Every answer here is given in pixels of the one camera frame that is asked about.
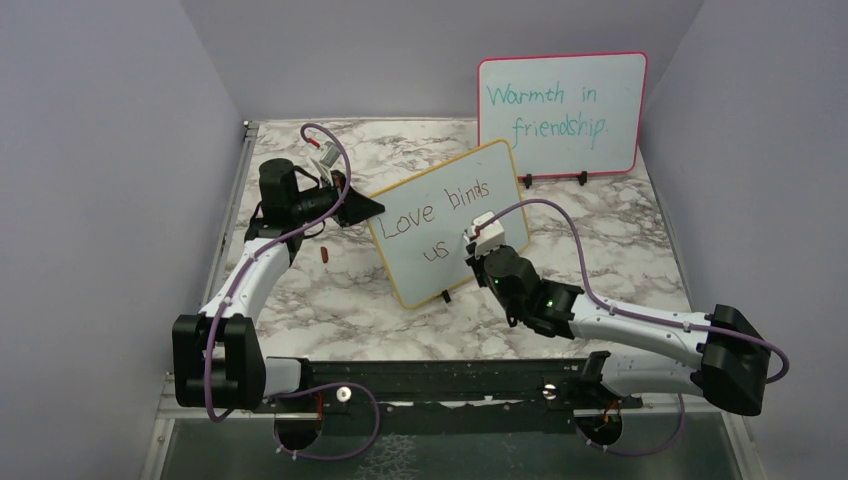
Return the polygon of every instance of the yellow frame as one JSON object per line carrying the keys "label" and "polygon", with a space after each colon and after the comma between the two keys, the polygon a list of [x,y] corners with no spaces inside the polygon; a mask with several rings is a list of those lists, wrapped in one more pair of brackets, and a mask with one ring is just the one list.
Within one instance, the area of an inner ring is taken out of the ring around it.
{"label": "yellow frame", "polygon": [[[422,171],[416,173],[415,175],[412,175],[409,178],[401,180],[400,182],[395,183],[394,185],[390,185],[390,186],[378,191],[377,193],[372,193],[369,196],[369,198],[374,198],[374,197],[376,197],[378,195],[382,195],[382,194],[384,194],[384,193],[386,193],[390,190],[394,190],[395,188],[397,188],[397,187],[399,187],[399,186],[401,186],[405,183],[411,182],[411,181],[415,180],[416,178],[423,177],[424,175],[427,175],[428,173],[436,171],[436,170],[438,170],[442,167],[446,167],[446,166],[450,165],[451,163],[453,163],[457,160],[461,160],[461,159],[463,159],[463,158],[465,158],[465,157],[467,157],[467,156],[469,156],[473,153],[476,153],[476,152],[479,152],[480,150],[491,147],[492,145],[494,145],[496,143],[503,143],[504,145],[506,145],[506,150],[509,153],[509,163],[512,165],[512,177],[515,179],[515,191],[518,193],[518,200],[522,201],[522,200],[524,200],[524,198],[521,196],[521,186],[520,186],[520,183],[518,181],[518,172],[515,169],[515,159],[512,156],[512,147],[509,145],[509,142],[507,140],[503,139],[503,138],[499,138],[497,140],[492,140],[491,142],[489,142],[485,145],[480,145],[479,147],[474,148],[472,150],[469,150],[469,151],[463,153],[462,155],[453,157],[453,158],[451,158],[450,160],[448,160],[444,163],[430,167],[426,170],[422,170]],[[519,252],[524,251],[528,246],[530,246],[530,224],[527,222],[527,213],[524,211],[524,207],[521,207],[521,215],[524,217],[524,228],[527,229],[527,243],[523,247],[518,249]],[[432,297],[426,298],[426,299],[422,300],[421,302],[419,302],[415,305],[412,305],[412,306],[403,303],[403,298],[401,298],[400,292],[398,292],[397,284],[395,284],[395,279],[392,276],[392,269],[389,268],[389,262],[386,261],[386,257],[385,257],[385,255],[383,255],[383,249],[382,249],[382,247],[380,247],[380,241],[377,239],[377,234],[374,232],[374,226],[371,225],[370,219],[367,221],[367,223],[368,223],[368,230],[371,231],[371,238],[374,240],[374,245],[377,246],[377,252],[380,254],[380,260],[383,261],[383,266],[386,268],[386,273],[389,274],[389,282],[391,282],[391,284],[392,284],[392,290],[394,290],[395,296],[397,297],[398,303],[400,303],[400,306],[407,309],[407,310],[414,310],[414,309],[420,307],[421,305],[424,305],[425,303],[429,302],[430,300],[438,297],[440,295],[440,293],[436,293]],[[462,285],[463,283],[471,280],[472,278],[474,278],[473,274],[469,275],[468,277],[466,277],[462,280],[460,280],[456,284],[451,285],[450,287],[447,288],[447,290],[453,290],[453,289],[459,287],[460,285]]]}

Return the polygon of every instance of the dark gray floor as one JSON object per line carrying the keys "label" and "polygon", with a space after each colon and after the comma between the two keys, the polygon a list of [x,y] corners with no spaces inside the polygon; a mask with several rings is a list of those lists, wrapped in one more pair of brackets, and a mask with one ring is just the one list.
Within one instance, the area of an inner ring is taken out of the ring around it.
{"label": "dark gray floor", "polygon": [[[342,462],[292,461],[277,455],[271,420],[178,420],[163,477],[198,479],[738,479],[719,414],[689,414],[682,440],[642,458],[602,454],[575,435],[542,433],[382,436],[371,450]],[[648,448],[665,441],[676,415],[630,415],[617,446]],[[314,453],[356,448],[362,437],[324,437]]]}

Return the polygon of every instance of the marble table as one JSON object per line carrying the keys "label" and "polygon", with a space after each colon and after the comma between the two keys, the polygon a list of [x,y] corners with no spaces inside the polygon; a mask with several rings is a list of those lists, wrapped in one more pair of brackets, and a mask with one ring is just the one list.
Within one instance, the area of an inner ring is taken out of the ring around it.
{"label": "marble table", "polygon": [[[248,220],[260,200],[259,165],[288,158],[312,170],[302,121],[261,125],[239,207],[227,274],[242,252]],[[353,163],[353,186],[371,194],[476,146],[472,119],[320,120],[343,142]],[[688,311],[665,225],[641,155],[626,175],[539,182],[523,192],[562,205],[575,219],[594,290],[626,302]],[[558,213],[527,207],[531,245],[524,252],[539,273],[580,284],[577,253]],[[320,247],[330,261],[322,263]],[[265,356],[313,360],[470,360],[582,357],[626,347],[599,341],[549,339],[519,325],[509,328],[488,292],[469,282],[416,310],[401,307],[365,224],[326,230],[303,243],[259,317]]]}

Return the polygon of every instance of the whiteboard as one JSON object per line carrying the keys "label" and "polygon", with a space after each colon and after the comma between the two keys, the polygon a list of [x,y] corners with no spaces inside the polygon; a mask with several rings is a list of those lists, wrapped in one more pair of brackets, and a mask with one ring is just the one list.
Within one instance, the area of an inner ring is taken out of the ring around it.
{"label": "whiteboard", "polygon": [[[416,308],[473,277],[462,233],[471,221],[521,201],[505,140],[497,140],[371,196],[386,207],[368,220],[398,301]],[[524,209],[500,219],[516,250],[530,243]]]}
{"label": "whiteboard", "polygon": [[647,67],[642,52],[485,59],[478,143],[509,141],[521,176],[624,173],[636,162]]}

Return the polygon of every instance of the gray wall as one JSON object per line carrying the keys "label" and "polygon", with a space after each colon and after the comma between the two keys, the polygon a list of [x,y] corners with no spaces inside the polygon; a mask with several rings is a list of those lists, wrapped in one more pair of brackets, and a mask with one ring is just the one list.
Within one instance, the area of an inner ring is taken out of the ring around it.
{"label": "gray wall", "polygon": [[792,360],[751,421],[772,480],[848,469],[846,10],[706,0],[645,117],[695,307],[737,306]]}
{"label": "gray wall", "polygon": [[182,0],[250,119],[474,116],[484,57],[644,50],[659,80],[701,0]]}
{"label": "gray wall", "polygon": [[176,0],[3,2],[4,479],[137,478],[240,135]]}

